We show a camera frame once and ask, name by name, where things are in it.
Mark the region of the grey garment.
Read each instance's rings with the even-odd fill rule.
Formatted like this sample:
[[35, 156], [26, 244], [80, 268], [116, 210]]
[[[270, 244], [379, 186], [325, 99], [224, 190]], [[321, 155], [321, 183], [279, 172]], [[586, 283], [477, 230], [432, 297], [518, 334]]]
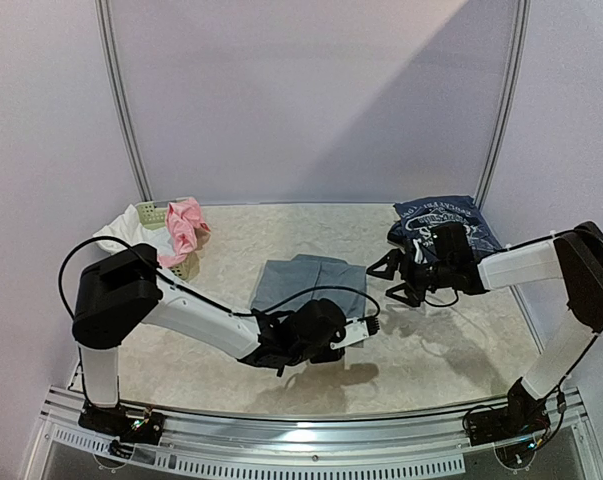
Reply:
[[[292, 260], [268, 260], [263, 267], [251, 303], [252, 308], [264, 311], [302, 290], [317, 286], [343, 286], [360, 292], [367, 291], [365, 268], [344, 260], [298, 254]], [[277, 310], [298, 310], [307, 301], [327, 298], [337, 304], [347, 318], [362, 317], [366, 299], [341, 290], [320, 290], [306, 293]]]

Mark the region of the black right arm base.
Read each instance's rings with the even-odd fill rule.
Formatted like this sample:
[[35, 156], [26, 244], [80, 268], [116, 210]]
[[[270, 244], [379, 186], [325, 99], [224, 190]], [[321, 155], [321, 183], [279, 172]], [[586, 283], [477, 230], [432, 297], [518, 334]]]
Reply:
[[[462, 428], [472, 446], [495, 443], [514, 439], [523, 435], [532, 435], [541, 431], [542, 436], [533, 440], [529, 449], [536, 450], [551, 440], [561, 428], [567, 403], [561, 390], [562, 382], [550, 389], [540, 398], [533, 397], [518, 379], [507, 392], [507, 405], [494, 408], [488, 405], [477, 405], [470, 408], [462, 417]], [[556, 395], [559, 421], [552, 427], [547, 413], [546, 402]]]

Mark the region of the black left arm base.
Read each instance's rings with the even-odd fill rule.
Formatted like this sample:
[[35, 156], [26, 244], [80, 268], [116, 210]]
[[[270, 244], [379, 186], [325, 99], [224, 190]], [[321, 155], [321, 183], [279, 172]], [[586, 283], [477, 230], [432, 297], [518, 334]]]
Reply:
[[98, 407], [86, 400], [78, 425], [86, 430], [118, 438], [122, 443], [158, 445], [166, 416], [152, 408]]

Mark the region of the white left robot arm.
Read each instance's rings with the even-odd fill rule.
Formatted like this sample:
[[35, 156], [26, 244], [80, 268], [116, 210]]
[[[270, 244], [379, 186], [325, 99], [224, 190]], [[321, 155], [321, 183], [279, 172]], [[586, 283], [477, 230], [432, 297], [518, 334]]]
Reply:
[[149, 334], [189, 338], [241, 364], [277, 372], [339, 357], [335, 344], [345, 337], [346, 316], [332, 300], [240, 315], [160, 272], [153, 252], [147, 245], [125, 249], [80, 275], [72, 335], [90, 415], [107, 433], [122, 433], [130, 423], [127, 408], [119, 404], [119, 350]]

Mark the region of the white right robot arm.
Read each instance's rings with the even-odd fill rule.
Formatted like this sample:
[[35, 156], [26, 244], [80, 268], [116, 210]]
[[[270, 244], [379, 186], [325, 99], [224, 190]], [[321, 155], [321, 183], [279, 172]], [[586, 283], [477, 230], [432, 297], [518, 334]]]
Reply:
[[421, 248], [407, 245], [369, 266], [368, 275], [397, 280], [387, 297], [412, 308], [441, 289], [467, 296], [516, 290], [543, 340], [519, 383], [529, 397], [547, 397], [603, 332], [603, 231], [585, 221], [484, 258], [473, 252], [461, 223], [435, 226], [432, 238], [433, 260], [421, 260]]

